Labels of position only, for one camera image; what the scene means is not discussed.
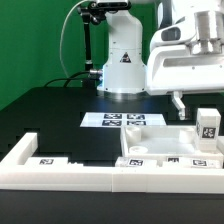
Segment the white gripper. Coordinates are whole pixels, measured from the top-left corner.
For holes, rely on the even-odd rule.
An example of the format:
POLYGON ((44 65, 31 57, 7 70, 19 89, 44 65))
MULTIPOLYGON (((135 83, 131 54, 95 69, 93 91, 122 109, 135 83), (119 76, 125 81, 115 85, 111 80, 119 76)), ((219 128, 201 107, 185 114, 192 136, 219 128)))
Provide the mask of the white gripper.
POLYGON ((178 110, 179 118, 184 120, 186 109, 182 102, 182 93, 224 90, 224 48, 220 54, 192 55, 184 44, 151 44, 147 61, 146 90, 150 95, 173 92, 172 102, 178 110))

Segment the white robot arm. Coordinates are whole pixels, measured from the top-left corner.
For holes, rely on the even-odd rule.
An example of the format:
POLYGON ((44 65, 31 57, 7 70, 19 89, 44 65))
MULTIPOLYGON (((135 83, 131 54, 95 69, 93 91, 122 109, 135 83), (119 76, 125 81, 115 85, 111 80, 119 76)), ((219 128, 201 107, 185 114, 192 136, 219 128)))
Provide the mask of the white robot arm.
POLYGON ((184 120, 183 95, 224 90, 224 0, 93 0, 89 9, 94 22, 109 25, 99 93, 169 94, 184 120), (143 26, 129 9, 147 3, 155 5, 156 32, 143 61, 143 26))

